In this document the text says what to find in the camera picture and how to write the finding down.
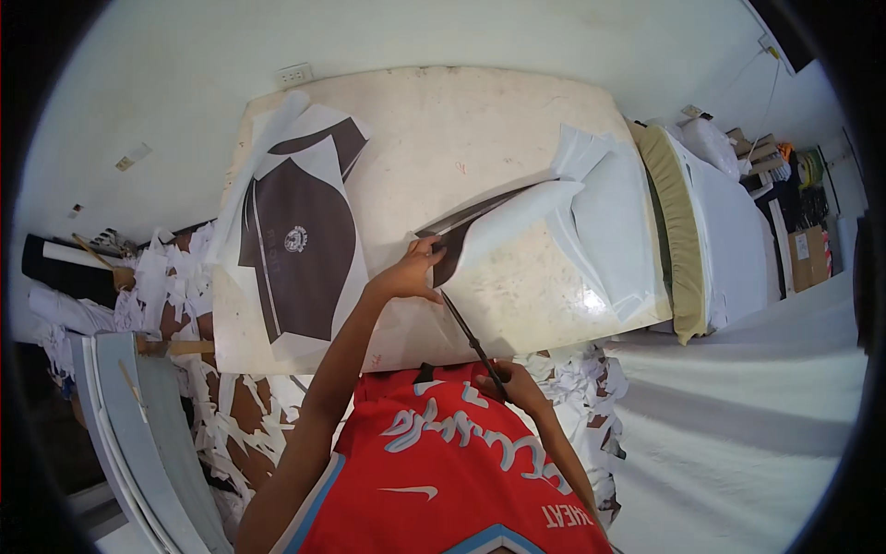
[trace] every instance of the jersey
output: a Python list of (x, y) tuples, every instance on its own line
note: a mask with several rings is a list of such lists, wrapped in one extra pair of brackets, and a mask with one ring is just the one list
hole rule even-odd
[(611, 552), (541, 443), (469, 380), (356, 403), (273, 554)]

